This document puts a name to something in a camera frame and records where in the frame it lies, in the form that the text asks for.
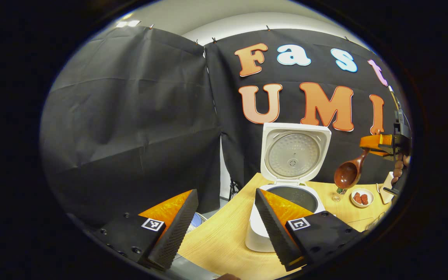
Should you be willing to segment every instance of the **wooden spoon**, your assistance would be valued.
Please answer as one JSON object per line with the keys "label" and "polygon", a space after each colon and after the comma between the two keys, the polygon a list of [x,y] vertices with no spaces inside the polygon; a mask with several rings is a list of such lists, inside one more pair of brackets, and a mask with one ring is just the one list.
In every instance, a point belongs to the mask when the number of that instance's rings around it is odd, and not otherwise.
{"label": "wooden spoon", "polygon": [[360,157],[352,161],[342,163],[334,172],[334,183],[341,189],[348,189],[359,182],[362,174],[362,164],[369,153],[369,149],[364,149]]}

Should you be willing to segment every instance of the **blue letter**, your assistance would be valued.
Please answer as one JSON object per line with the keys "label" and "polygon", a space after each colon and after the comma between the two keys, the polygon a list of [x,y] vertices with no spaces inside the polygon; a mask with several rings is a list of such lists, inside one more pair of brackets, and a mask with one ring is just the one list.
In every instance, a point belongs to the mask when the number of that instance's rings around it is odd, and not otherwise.
{"label": "blue letter", "polygon": [[357,65],[354,63],[354,58],[350,53],[339,50],[339,49],[331,49],[331,54],[334,58],[338,59],[336,61],[336,65],[340,67],[342,70],[349,72],[357,72]]}
{"label": "blue letter", "polygon": [[278,48],[278,62],[283,65],[298,64],[300,66],[307,66],[311,64],[311,60],[305,54],[304,48],[297,45],[284,45]]}

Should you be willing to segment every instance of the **black fabric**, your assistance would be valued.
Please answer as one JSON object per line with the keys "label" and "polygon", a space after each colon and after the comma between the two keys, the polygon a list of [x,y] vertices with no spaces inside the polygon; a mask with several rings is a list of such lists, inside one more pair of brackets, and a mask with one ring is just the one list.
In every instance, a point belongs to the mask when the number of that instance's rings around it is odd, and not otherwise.
{"label": "black fabric", "polygon": [[62,69],[40,144],[65,210],[90,225],[140,213],[190,189],[219,208],[217,116],[203,47],[163,30],[105,30]]}
{"label": "black fabric", "polygon": [[[261,72],[246,77],[240,76],[242,66],[235,51],[258,43],[267,45],[263,51],[264,62],[256,65]],[[277,61],[277,48],[286,44],[301,46],[311,59],[308,66],[283,65]],[[357,72],[343,71],[336,65],[330,51],[338,48],[350,53],[357,65]],[[261,30],[243,33],[205,46],[206,62],[210,73],[210,84],[219,123],[222,126],[222,149],[224,161],[231,178],[241,186],[246,184],[256,172],[260,172],[260,153],[263,125],[250,122],[244,117],[242,96],[238,89],[242,86],[257,86],[256,109],[266,113],[269,108],[268,95],[263,86],[279,83],[280,113],[275,122],[299,124],[305,116],[305,93],[299,88],[302,82],[319,83],[326,96],[331,99],[337,86],[353,90],[352,122],[353,131],[333,129],[331,143],[319,174],[313,181],[333,183],[334,171],[343,162],[357,158],[362,153],[359,148],[361,137],[370,135],[373,124],[373,106],[369,95],[376,94],[384,100],[384,133],[393,132],[395,103],[387,87],[378,80],[375,71],[368,64],[372,59],[381,68],[382,75],[393,87],[396,97],[402,98],[400,87],[386,64],[371,51],[355,43],[333,35],[308,30]],[[372,184],[384,182],[388,172],[393,171],[394,163],[383,160],[374,154],[368,155],[359,183]]]}

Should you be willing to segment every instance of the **open lid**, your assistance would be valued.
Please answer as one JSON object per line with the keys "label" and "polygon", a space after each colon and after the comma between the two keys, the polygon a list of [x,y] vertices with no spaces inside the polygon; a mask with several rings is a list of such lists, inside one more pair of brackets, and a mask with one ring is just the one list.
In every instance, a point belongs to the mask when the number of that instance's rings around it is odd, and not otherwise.
{"label": "open lid", "polygon": [[319,173],[330,139],[325,126],[266,122],[260,172],[274,182],[309,181]]}

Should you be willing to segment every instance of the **red food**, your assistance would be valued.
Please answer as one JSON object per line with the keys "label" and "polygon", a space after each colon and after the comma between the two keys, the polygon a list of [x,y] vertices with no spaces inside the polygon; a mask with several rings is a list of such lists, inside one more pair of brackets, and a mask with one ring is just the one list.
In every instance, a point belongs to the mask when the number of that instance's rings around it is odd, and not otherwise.
{"label": "red food", "polygon": [[363,195],[360,196],[360,198],[361,198],[362,203],[363,203],[364,205],[367,205],[367,204],[368,204],[368,195],[363,194]]}
{"label": "red food", "polygon": [[353,197],[353,199],[354,199],[357,203],[362,204],[361,195],[360,195],[359,193],[356,192],[355,195],[354,195],[354,197]]}

